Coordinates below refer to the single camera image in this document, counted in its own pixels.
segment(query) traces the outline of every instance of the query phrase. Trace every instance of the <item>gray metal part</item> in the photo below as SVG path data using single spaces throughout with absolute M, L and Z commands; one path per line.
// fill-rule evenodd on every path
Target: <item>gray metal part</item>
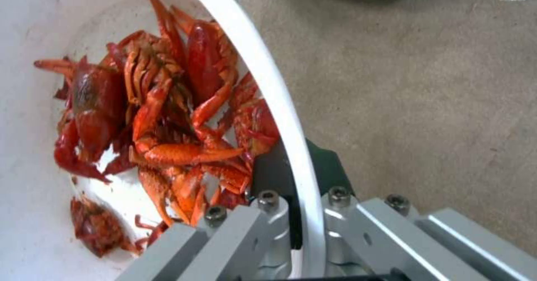
M 237 206 L 178 280 L 253 279 L 272 241 L 268 226 L 266 213 Z
M 279 267 L 289 263 L 291 268 L 290 229 L 289 229 L 289 205 L 283 197 L 278 197 L 278 208 L 268 212 L 268 229 L 272 242 L 267 253 L 261 260 L 259 267 Z
M 117 280 L 176 279 L 207 240 L 203 231 L 185 224 L 173 224 Z
M 253 279 L 255 280 L 286 279 L 291 273 L 292 269 L 293 267 L 291 266 L 291 262 L 287 262 L 276 267 L 264 266 L 262 268 L 257 269 L 257 273 L 255 274 L 255 278 Z
M 364 268 L 357 264 L 333 264 L 330 262 L 326 263 L 326 273 L 327 277 L 348 277 L 348 276 L 366 276 L 368 272 Z
M 343 209 L 325 208 L 325 218 L 374 273 L 397 268 L 412 280 L 485 280 L 378 198 Z
M 537 280 L 537 260 L 450 208 L 416 224 L 491 280 Z

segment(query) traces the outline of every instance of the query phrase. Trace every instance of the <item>hex socket screw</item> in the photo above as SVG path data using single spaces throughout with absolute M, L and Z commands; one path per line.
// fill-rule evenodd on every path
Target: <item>hex socket screw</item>
M 257 196 L 257 206 L 265 211 L 271 212 L 278 208 L 280 195 L 273 190 L 261 191 Z
M 331 187 L 328 190 L 328 203 L 334 207 L 346 207 L 351 204 L 351 193 L 345 187 Z
M 403 216 L 407 216 L 410 211 L 410 201 L 403 195 L 390 194 L 384 202 Z
M 221 205 L 215 205 L 212 207 L 209 207 L 207 212 L 205 212 L 205 222 L 210 227 L 217 227 L 226 220 L 226 217 L 228 216 L 227 210 L 225 207 Z

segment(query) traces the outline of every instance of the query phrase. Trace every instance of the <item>cooked crayfish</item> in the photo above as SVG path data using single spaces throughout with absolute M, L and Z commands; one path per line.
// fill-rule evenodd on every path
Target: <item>cooked crayfish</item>
M 34 65 L 63 74 L 65 84 L 69 86 L 66 108 L 58 126 L 60 136 L 54 150 L 58 166 L 72 174 L 105 183 L 109 182 L 106 174 L 132 168 L 124 161 L 128 149 L 120 141 L 114 142 L 122 132 L 129 131 L 125 125 L 125 87 L 121 73 L 109 67 L 89 64 L 85 56 L 79 63 L 38 60 Z M 115 151 L 122 151 L 122 156 L 101 173 L 94 163 L 113 142 Z
M 141 249 L 124 235 L 116 216 L 84 195 L 81 200 L 71 199 L 71 220 L 75 237 L 99 258 L 116 247 L 140 254 Z

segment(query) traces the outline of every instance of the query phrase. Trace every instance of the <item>gray floor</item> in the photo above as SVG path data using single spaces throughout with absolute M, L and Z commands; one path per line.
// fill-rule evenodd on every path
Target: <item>gray floor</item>
M 454 207 L 537 256 L 537 2 L 238 0 L 359 197 Z

